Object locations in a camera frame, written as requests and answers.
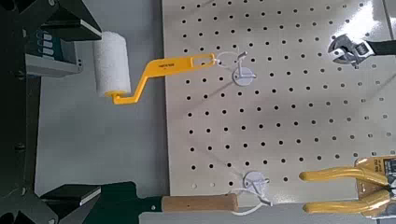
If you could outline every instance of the yellow roller handle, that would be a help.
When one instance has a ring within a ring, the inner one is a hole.
[[[303,207],[306,213],[343,213],[355,214],[371,211],[389,203],[389,192],[385,189],[377,191],[356,202],[323,202],[306,203]]]
[[[300,178],[304,181],[325,181],[343,177],[354,177],[384,187],[389,184],[386,176],[356,167],[334,167],[326,170],[300,173]]]
[[[205,61],[205,63],[196,64],[196,61]],[[150,77],[165,77],[185,72],[195,71],[201,68],[211,67],[215,65],[215,54],[199,54],[184,58],[168,58],[154,60],[148,63],[145,72],[140,78],[134,95],[131,97],[122,97],[124,92],[112,91],[107,92],[107,96],[113,97],[114,105],[130,105],[139,101],[143,89],[145,89],[146,82]]]

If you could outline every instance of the wooden handle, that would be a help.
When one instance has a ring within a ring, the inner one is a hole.
[[[164,212],[238,211],[236,194],[163,197]]]

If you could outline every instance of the pegboard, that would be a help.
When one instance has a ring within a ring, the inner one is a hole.
[[[352,179],[298,175],[395,154],[395,58],[355,69],[327,54],[342,34],[389,40],[382,1],[163,0],[163,17],[165,57],[245,50],[257,75],[247,87],[220,67],[166,78],[172,195],[225,193],[260,171],[274,203],[353,199]]]

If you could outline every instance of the paint roller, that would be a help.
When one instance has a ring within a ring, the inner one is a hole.
[[[165,77],[207,68],[215,65],[213,53],[183,58],[154,60],[146,65],[133,96],[129,77],[125,38],[112,32],[103,32],[102,40],[93,42],[96,90],[100,96],[113,98],[114,105],[130,105],[139,101],[150,77]]]

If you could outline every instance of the cable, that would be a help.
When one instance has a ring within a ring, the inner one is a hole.
[[[259,198],[259,200],[260,200],[259,204],[257,204],[257,205],[254,206],[253,208],[247,210],[246,212],[232,212],[232,213],[233,213],[234,215],[236,215],[236,216],[242,217],[242,216],[250,215],[250,214],[256,212],[257,210],[259,210],[259,209],[260,209],[261,207],[263,207],[264,205],[272,206],[271,203],[268,203],[268,204],[263,203],[263,201],[267,201],[267,202],[268,202],[268,200],[266,200],[266,199],[264,198],[263,195],[260,195],[260,194],[258,194],[258,193],[256,193],[256,192],[250,191],[250,190],[248,190],[248,189],[232,189],[232,190],[230,191],[230,193],[233,193],[233,192],[236,192],[236,191],[239,192],[239,193],[236,193],[237,196],[239,196],[239,195],[244,191],[244,192],[247,192],[247,193],[256,195],[256,196]]]

